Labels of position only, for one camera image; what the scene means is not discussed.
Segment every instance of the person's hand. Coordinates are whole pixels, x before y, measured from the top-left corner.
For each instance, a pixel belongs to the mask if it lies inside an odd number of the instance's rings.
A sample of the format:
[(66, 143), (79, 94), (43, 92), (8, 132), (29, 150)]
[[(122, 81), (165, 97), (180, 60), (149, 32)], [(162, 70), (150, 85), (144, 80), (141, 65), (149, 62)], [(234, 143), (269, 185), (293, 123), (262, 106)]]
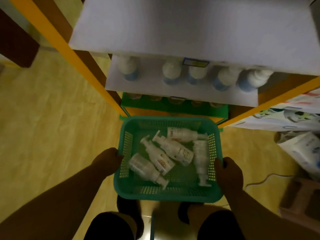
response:
[(223, 164), (225, 167), (218, 158), (214, 160), (217, 183), (224, 195), (236, 196), (243, 188), (242, 170), (230, 157), (223, 158)]
[(106, 176), (114, 174), (124, 158), (123, 155), (117, 156), (117, 153), (118, 149), (114, 147), (106, 149), (96, 156), (91, 165), (97, 167), (97, 169), (105, 173)]

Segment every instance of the green bin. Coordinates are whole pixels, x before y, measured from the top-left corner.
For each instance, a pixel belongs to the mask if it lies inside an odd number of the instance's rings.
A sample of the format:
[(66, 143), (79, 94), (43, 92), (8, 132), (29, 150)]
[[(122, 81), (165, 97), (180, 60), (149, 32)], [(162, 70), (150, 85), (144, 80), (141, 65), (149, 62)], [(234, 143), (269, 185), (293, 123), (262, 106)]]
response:
[[(161, 131), (160, 135), (167, 136), (169, 126), (187, 128), (209, 135), (210, 166), (208, 183), (212, 185), (211, 187), (198, 185), (198, 174), (193, 163), (184, 167), (176, 162), (176, 166), (164, 176), (165, 179), (170, 181), (165, 190), (158, 184), (142, 179), (129, 169), (128, 161), (134, 154), (139, 153), (144, 158), (149, 159), (145, 146), (140, 143), (140, 140), (147, 135), (153, 138), (158, 130)], [(192, 150), (192, 142), (182, 144)], [(208, 118), (130, 117), (124, 121), (121, 127), (118, 153), (123, 154), (124, 159), (120, 168), (114, 174), (114, 188), (118, 195), (123, 198), (213, 203), (223, 196), (216, 182), (214, 171), (214, 159), (218, 157), (222, 160), (220, 133), (217, 125)]]

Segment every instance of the white shelf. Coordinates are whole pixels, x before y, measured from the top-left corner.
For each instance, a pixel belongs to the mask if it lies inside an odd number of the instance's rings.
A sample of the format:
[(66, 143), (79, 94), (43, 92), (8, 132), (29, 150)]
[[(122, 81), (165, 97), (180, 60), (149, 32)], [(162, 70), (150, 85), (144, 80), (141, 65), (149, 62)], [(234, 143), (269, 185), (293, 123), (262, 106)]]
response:
[(191, 100), (234, 104), (256, 107), (258, 105), (258, 91), (246, 93), (236, 86), (225, 92), (219, 92), (212, 86), (212, 79), (217, 69), (212, 67), (206, 78), (200, 84), (191, 85), (187, 82), (188, 66), (182, 66), (178, 84), (169, 86), (163, 82), (162, 66), (164, 60), (157, 58), (139, 58), (139, 78), (136, 81), (127, 81), (118, 70), (117, 56), (113, 56), (106, 79), (106, 90), (151, 94), (160, 96), (175, 96)]
[(320, 75), (309, 5), (309, 0), (86, 0), (69, 45)]

